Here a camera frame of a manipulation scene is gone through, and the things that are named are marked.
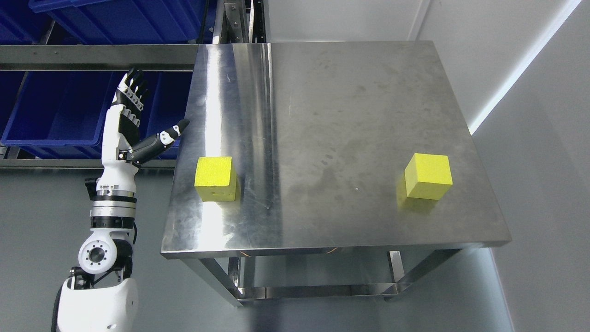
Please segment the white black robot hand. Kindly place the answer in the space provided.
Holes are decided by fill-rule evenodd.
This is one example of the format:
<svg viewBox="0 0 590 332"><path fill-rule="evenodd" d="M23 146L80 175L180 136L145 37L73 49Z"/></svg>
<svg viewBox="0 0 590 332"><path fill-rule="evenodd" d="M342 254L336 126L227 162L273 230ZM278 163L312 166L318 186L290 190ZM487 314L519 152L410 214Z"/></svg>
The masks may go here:
<svg viewBox="0 0 590 332"><path fill-rule="evenodd" d="M101 163L105 172L141 168L169 150L188 127L189 119L183 119L140 139L139 126L147 93L144 73L139 69L129 70L118 83L103 128Z"/></svg>

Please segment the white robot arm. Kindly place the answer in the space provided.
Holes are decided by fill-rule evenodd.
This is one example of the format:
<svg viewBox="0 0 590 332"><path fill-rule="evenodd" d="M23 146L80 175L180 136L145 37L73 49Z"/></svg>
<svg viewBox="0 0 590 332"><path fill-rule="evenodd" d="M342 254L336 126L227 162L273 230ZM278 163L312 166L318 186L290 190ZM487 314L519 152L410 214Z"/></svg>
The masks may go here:
<svg viewBox="0 0 590 332"><path fill-rule="evenodd" d="M133 273L137 236L134 191L86 178L90 236L53 302L53 332L130 332L139 307Z"/></svg>

